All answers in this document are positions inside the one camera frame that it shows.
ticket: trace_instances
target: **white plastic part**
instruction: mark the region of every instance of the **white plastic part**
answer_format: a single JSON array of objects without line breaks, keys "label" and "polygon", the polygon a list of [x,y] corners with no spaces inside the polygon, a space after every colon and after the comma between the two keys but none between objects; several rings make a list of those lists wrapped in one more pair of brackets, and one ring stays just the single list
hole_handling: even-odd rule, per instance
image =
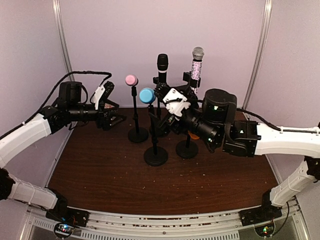
[{"label": "white plastic part", "polygon": [[271,189],[270,200],[275,207],[282,207],[294,195],[301,192],[317,179],[307,174],[308,165],[303,161],[300,166],[280,185]]},{"label": "white plastic part", "polygon": [[182,100],[170,102],[165,105],[165,108],[169,111],[169,113],[177,116],[176,119],[179,120],[178,117],[182,116],[181,111],[183,109],[188,109],[190,107],[190,102],[188,102],[188,99],[174,88],[171,88],[167,95],[165,95],[165,97],[163,98],[163,102],[167,103],[170,100],[176,99]]},{"label": "white plastic part", "polygon": [[[320,158],[319,127],[281,127],[282,131],[277,131],[264,123],[260,123],[256,128],[257,134],[261,136],[261,140],[257,141],[255,155],[293,154]],[[283,131],[286,129],[317,133]]]},{"label": "white plastic part", "polygon": [[95,90],[93,99],[92,99],[95,110],[98,110],[100,98],[104,94],[105,90],[106,90],[105,87],[102,85],[98,86],[98,88]]},{"label": "white plastic part", "polygon": [[37,114],[30,122],[0,140],[0,168],[39,139],[51,134],[48,120]]},{"label": "white plastic part", "polygon": [[46,209],[53,209],[55,207],[58,198],[49,189],[22,181],[10,173],[9,177],[15,181],[8,196],[9,199],[23,201],[29,205],[39,205]]}]

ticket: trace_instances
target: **microphone head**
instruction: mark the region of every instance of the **microphone head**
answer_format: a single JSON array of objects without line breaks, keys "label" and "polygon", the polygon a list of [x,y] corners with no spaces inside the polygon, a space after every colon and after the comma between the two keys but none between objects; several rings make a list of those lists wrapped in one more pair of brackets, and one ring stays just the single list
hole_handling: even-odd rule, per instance
[{"label": "microphone head", "polygon": [[202,47],[195,47],[192,51],[193,59],[195,60],[202,60],[205,55],[204,49]]},{"label": "microphone head", "polygon": [[150,87],[146,87],[140,91],[139,98],[144,104],[152,104],[156,100],[155,91]]},{"label": "microphone head", "polygon": [[156,64],[159,71],[166,71],[169,65],[168,55],[164,53],[159,54]]},{"label": "microphone head", "polygon": [[134,87],[134,86],[136,86],[138,84],[138,82],[139,82],[138,78],[133,74],[130,74],[130,75],[125,77],[125,83],[128,86]]}]

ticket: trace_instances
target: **silver mesh microphone grille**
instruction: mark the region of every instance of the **silver mesh microphone grille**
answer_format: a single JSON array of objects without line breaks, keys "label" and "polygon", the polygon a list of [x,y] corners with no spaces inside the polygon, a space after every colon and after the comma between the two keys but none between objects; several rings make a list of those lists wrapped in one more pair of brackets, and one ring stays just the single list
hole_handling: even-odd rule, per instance
[{"label": "silver mesh microphone grille", "polygon": [[193,59],[202,60],[205,55],[204,49],[202,47],[195,47],[192,51]]}]

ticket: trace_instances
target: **pink cap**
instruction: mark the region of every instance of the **pink cap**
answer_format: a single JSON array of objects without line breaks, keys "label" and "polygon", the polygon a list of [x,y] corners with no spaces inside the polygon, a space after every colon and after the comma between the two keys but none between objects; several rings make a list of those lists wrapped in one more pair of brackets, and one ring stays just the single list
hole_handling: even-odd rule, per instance
[{"label": "pink cap", "polygon": [[125,77],[125,83],[128,85],[128,86],[132,86],[134,87],[135,85],[138,84],[138,78],[135,76],[135,75],[128,75]]}]

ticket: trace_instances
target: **blue foam ball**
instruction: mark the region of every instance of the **blue foam ball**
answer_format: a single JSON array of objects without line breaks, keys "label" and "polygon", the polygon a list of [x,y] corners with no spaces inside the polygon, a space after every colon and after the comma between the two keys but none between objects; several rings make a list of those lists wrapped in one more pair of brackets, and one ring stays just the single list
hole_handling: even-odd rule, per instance
[{"label": "blue foam ball", "polygon": [[139,98],[144,104],[152,104],[156,100],[155,91],[150,87],[146,87],[140,91]]}]

